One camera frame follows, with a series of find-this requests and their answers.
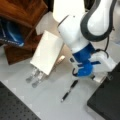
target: small metal part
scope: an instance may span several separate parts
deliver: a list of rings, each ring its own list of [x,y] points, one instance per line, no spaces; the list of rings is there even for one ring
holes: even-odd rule
[[[36,67],[34,67],[32,74],[28,78],[26,78],[26,81],[30,83],[39,73],[40,71]]]
[[[108,78],[109,80],[112,80],[112,79],[113,79],[113,75],[109,72],[108,75],[107,75],[107,78]]]
[[[57,60],[55,66],[53,67],[52,71],[65,59],[65,56],[62,55],[60,58]]]
[[[37,81],[35,81],[33,84],[32,84],[32,87],[33,88],[36,88],[43,80],[44,80],[44,77],[45,77],[45,73],[40,71],[39,75],[37,76]]]
[[[91,75],[90,78],[93,80],[95,78],[95,75]]]
[[[52,71],[65,59],[65,56],[62,55],[60,56],[60,58],[57,60],[55,66],[53,67]],[[42,71],[39,71],[39,74],[36,76],[37,80],[32,83],[32,87],[36,88],[41,82],[43,82],[44,78],[45,78],[46,74]]]
[[[71,63],[74,63],[75,61],[74,61],[74,59],[73,59],[73,58],[70,58],[70,62],[71,62]]]

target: wooden shelf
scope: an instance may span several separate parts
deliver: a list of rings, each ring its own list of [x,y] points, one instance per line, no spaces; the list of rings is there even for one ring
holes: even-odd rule
[[[0,0],[0,16],[18,24],[25,42],[23,47],[4,47],[9,65],[32,57],[41,38],[35,37],[35,27],[46,12],[43,0]]]
[[[0,16],[29,28],[35,27],[46,11],[43,0],[0,0]]]

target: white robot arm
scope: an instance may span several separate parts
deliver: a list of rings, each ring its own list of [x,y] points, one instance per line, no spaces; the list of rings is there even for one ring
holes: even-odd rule
[[[96,52],[90,41],[99,42],[109,36],[113,29],[113,10],[116,0],[96,0],[84,15],[66,16],[58,25],[58,31],[70,48],[76,61],[76,77],[88,76],[92,72],[110,72],[116,66],[105,52]]]

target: black device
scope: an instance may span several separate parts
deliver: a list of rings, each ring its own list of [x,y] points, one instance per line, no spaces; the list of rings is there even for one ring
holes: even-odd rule
[[[87,105],[106,120],[120,120],[120,63],[109,73]]]

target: black cable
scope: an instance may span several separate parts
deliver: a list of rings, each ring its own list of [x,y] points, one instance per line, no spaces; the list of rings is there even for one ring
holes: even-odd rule
[[[96,50],[95,50],[95,52],[100,52],[100,51],[105,52],[105,53],[106,53],[106,55],[107,55],[107,58],[109,57],[109,54],[108,54],[105,50],[102,50],[102,49],[96,49]]]
[[[106,44],[106,47],[105,47],[105,51],[107,50],[107,48],[108,48],[108,45],[109,45],[109,36],[107,37],[107,44]]]

